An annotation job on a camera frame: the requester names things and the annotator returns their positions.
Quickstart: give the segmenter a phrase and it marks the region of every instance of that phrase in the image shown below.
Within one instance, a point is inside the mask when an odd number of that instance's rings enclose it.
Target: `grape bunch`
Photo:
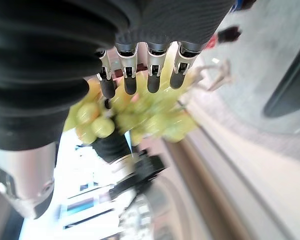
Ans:
[[[134,146],[146,136],[163,137],[170,142],[182,140],[196,127],[191,116],[177,105],[178,98],[186,92],[193,76],[186,75],[182,87],[172,89],[169,80],[173,58],[173,54],[166,57],[160,76],[160,87],[156,93],[147,90],[146,71],[136,74],[137,90],[134,95],[126,93],[123,79],[118,81],[115,96],[109,101],[115,123],[107,114],[109,110],[105,108],[98,79],[91,78],[88,80],[88,94],[70,108],[63,130],[75,128],[77,136],[84,144],[108,137],[115,130],[115,126],[121,134],[130,131]]]
[[[106,138],[115,130],[115,123],[104,114],[106,108],[101,104],[102,93],[96,77],[89,79],[89,92],[73,105],[64,123],[63,131],[75,128],[78,138],[84,144],[91,144],[97,138]]]

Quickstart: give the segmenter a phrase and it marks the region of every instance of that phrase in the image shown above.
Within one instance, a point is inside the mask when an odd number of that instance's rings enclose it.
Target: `green grape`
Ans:
[[[170,86],[170,78],[174,69],[174,62],[176,57],[176,50],[170,47],[166,53],[164,66],[160,75],[160,89],[166,89]]]
[[[164,130],[163,134],[171,139],[180,139],[195,127],[196,123],[187,113],[172,113],[170,115],[168,127]]]
[[[133,105],[134,105],[134,112],[136,114],[142,114],[149,111],[149,109],[152,106],[152,103],[151,103],[151,99],[144,96],[139,98]]]
[[[89,84],[89,91],[83,98],[84,102],[91,102],[98,98],[101,94],[101,86],[96,77],[90,78],[87,83]]]
[[[168,113],[174,110],[176,105],[176,101],[174,101],[173,99],[165,99],[162,98],[161,101],[159,102],[155,102],[151,108],[150,111],[153,114],[159,114],[159,113]]]
[[[124,114],[134,114],[135,113],[135,103],[130,102],[130,104],[123,111]]]
[[[181,132],[171,132],[171,131],[165,132],[163,134],[163,138],[165,138],[166,140],[172,143],[177,143],[181,141],[182,139],[185,138],[185,136],[186,135]]]
[[[79,101],[70,107],[68,117],[66,118],[63,126],[63,132],[73,129],[77,126],[77,112],[82,105],[83,101]]]
[[[168,118],[166,114],[156,114],[150,117],[143,125],[144,130],[156,137],[159,137],[168,126]]]
[[[143,139],[143,132],[139,128],[132,129],[130,131],[130,138],[131,138],[131,143],[133,146],[137,146],[138,144],[141,143]]]
[[[97,136],[88,125],[79,125],[75,128],[75,133],[84,144],[92,144]]]
[[[73,129],[77,126],[77,119],[75,114],[69,112],[68,117],[66,118],[63,126],[63,132],[66,132],[70,129]]]
[[[125,87],[123,85],[120,85],[115,90],[115,95],[111,99],[112,107],[117,113],[122,113],[129,105],[131,98],[132,96],[126,93]]]
[[[147,79],[145,77],[144,71],[137,72],[135,77],[136,92],[139,94],[139,96],[143,96],[148,92]]]
[[[104,139],[114,132],[115,124],[110,118],[101,116],[91,123],[91,129],[98,138]]]
[[[77,114],[76,119],[79,124],[91,123],[94,119],[99,116],[98,104],[95,102],[88,102],[83,104]]]
[[[143,124],[145,124],[146,123],[146,121],[148,120],[148,119],[150,119],[151,118],[151,114],[149,114],[149,113],[142,113],[142,114],[139,114],[137,117],[138,117],[138,125],[140,126],[142,126]]]
[[[129,131],[138,125],[138,116],[135,114],[118,114],[115,122],[123,132]]]

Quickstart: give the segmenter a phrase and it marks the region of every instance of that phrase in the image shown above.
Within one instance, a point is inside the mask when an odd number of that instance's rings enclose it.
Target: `floor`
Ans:
[[[229,59],[235,81],[201,95],[202,108],[239,136],[300,161],[300,110],[274,119],[262,114],[300,49],[300,0],[259,0],[227,15],[219,29],[231,25],[240,25],[239,40],[205,50],[200,60]]]

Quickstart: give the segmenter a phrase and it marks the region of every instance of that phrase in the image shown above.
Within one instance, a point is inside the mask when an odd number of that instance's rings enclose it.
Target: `silver metal cylinder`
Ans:
[[[157,65],[158,70],[157,70],[156,76],[160,77],[162,68],[164,67],[164,64],[165,64],[166,55],[167,55],[167,51],[161,55],[154,55],[149,51],[149,48],[148,48],[147,65],[148,65],[149,76],[153,75],[153,66]]]
[[[136,154],[129,154],[110,164],[112,173],[115,176],[115,181],[117,183],[134,173],[137,159],[138,156]]]
[[[0,149],[0,193],[25,218],[37,219],[51,202],[56,144],[36,149]]]
[[[116,48],[116,52],[119,56],[119,60],[121,63],[122,74],[124,78],[131,77],[135,78],[137,73],[137,63],[138,63],[138,45],[135,47],[133,55],[131,56],[123,56],[120,54],[118,49]],[[132,68],[132,75],[127,76],[127,68]]]
[[[189,68],[191,68],[194,61],[196,60],[198,54],[193,56],[193,57],[185,57],[181,54],[182,44],[179,42],[178,45],[179,45],[179,47],[178,47],[178,51],[176,52],[176,55],[175,55],[173,71],[174,71],[175,74],[178,74],[180,64],[183,63],[183,64],[186,64],[187,66],[186,66],[186,69],[183,71],[182,74],[186,75]]]
[[[108,53],[106,50],[104,51],[103,56],[100,57],[100,60],[102,62],[102,67],[104,68],[105,73],[106,73],[106,79],[110,80],[112,77],[111,63],[110,63],[109,56],[108,56]]]

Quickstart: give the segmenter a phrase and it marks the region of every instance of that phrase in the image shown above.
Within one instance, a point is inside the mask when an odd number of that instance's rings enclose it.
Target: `bright light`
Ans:
[[[219,59],[216,59],[215,57],[214,58],[212,58],[212,60],[211,60],[212,62],[214,62],[215,64],[217,64],[218,62],[220,62],[220,60]]]

